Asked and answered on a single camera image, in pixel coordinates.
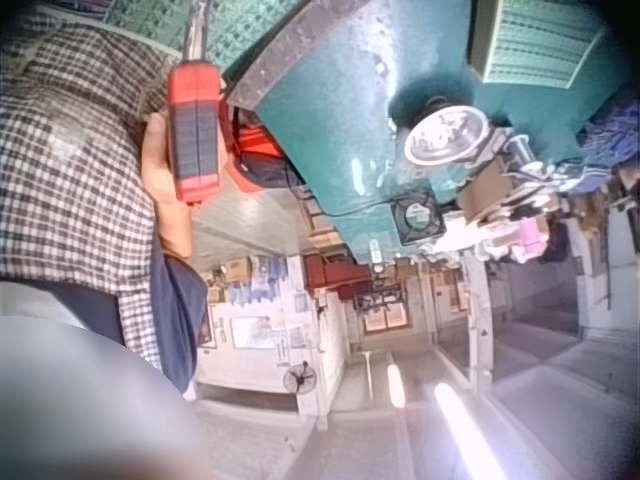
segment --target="person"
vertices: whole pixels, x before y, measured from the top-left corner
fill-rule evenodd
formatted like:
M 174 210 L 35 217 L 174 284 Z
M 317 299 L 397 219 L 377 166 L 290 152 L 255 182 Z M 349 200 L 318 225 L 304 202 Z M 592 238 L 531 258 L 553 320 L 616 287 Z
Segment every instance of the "person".
M 0 45 L 0 317 L 89 329 L 184 392 L 207 288 L 157 113 L 175 59 L 37 12 L 15 31 Z

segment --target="red cordless drill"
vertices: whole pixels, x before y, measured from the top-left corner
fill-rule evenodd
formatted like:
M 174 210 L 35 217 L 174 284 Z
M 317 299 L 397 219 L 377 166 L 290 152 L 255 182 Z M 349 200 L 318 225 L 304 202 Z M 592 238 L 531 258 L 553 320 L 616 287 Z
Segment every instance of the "red cordless drill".
M 169 156 L 178 200 L 198 204 L 219 190 L 220 75 L 205 61 L 211 0 L 193 0 L 182 62 L 169 75 Z

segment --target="blue cloth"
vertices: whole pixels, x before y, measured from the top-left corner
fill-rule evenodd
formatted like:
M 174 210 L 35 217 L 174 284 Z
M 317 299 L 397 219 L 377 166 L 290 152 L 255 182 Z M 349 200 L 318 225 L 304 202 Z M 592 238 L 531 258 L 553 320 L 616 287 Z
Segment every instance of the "blue cloth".
M 115 296 L 70 283 L 11 281 L 50 292 L 87 328 L 124 345 Z M 162 370 L 181 393 L 195 372 L 206 298 L 207 287 L 200 276 L 182 261 L 165 256 L 156 236 L 151 260 L 153 321 Z

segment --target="plaid shirt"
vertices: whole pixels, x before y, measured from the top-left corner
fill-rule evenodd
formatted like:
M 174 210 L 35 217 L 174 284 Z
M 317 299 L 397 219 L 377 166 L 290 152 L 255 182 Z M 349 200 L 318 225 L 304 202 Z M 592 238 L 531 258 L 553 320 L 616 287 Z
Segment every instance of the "plaid shirt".
M 174 61 L 42 13 L 0 50 L 0 276 L 115 295 L 126 346 L 159 369 L 138 145 Z

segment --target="cooling fan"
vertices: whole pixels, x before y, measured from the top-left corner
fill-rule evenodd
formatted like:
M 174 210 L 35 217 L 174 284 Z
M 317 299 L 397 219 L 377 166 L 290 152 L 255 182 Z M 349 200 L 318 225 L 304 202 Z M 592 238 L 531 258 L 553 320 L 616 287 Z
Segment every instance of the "cooling fan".
M 284 377 L 282 377 L 282 384 L 287 392 L 294 395 L 304 395 L 316 388 L 318 375 L 304 361 L 300 365 L 292 366 L 285 372 Z
M 395 200 L 391 209 L 402 245 L 439 237 L 447 231 L 438 202 L 430 190 Z

